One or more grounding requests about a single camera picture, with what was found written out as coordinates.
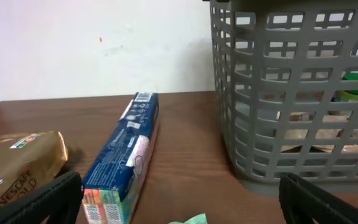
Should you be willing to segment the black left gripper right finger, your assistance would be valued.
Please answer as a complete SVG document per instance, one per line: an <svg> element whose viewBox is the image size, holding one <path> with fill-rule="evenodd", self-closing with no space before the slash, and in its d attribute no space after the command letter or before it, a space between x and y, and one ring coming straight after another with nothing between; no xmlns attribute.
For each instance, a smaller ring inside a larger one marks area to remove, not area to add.
<svg viewBox="0 0 358 224"><path fill-rule="evenodd" d="M293 173L280 178L279 202L289 224L358 224L358 208Z"/></svg>

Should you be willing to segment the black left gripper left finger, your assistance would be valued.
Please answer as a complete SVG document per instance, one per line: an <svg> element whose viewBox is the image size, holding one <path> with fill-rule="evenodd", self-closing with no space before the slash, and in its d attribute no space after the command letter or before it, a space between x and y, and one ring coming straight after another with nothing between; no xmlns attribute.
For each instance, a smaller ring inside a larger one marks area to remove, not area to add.
<svg viewBox="0 0 358 224"><path fill-rule="evenodd" d="M83 199L79 172L69 171L41 188L0 208L0 224L76 222Z"/></svg>

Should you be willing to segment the blue rectangular carton box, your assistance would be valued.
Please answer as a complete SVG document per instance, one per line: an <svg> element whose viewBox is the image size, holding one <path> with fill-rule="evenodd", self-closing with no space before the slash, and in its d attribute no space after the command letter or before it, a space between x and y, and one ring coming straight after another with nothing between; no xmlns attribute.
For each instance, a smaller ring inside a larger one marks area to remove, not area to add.
<svg viewBox="0 0 358 224"><path fill-rule="evenodd" d="M158 94L137 92L83 179L88 223L130 223L158 134Z"/></svg>

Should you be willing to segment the beige Pantree snack bag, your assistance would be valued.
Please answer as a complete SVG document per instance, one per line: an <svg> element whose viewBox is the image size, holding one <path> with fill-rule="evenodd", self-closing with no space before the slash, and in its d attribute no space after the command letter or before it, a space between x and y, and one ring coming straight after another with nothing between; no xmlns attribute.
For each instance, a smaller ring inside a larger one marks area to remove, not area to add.
<svg viewBox="0 0 358 224"><path fill-rule="evenodd" d="M290 115L291 122L312 122L314 120L315 114L307 112L294 112ZM323 124L336 124L336 123L347 123L352 118L351 111L332 111L328 115L324 115ZM319 129L316 134L312 135L313 140L319 139L340 139L342 134L344 134L344 129ZM285 139L305 139L310 135L310 131L307 129L289 129L285 133ZM358 139L358 128L351 130L350 138ZM332 153L337 144L320 144L314 143L309 148L310 153ZM289 153L299 153L301 151L300 144L292 145L283 145L280 152L283 154ZM357 144L348 144L346 143L341 148L342 154L354 154L358 153L358 143ZM304 166L324 166L328 162L327 159L312 159L304 160ZM296 160L294 159L280 159L277 162L279 167L290 167L296 165Z"/></svg>

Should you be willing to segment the green lidded jar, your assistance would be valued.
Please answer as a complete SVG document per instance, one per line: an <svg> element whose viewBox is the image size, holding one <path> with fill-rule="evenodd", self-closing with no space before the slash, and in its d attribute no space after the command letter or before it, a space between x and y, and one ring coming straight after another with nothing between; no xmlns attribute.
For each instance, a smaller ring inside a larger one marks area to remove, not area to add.
<svg viewBox="0 0 358 224"><path fill-rule="evenodd" d="M358 73L345 73L331 98L336 103L358 103Z"/></svg>

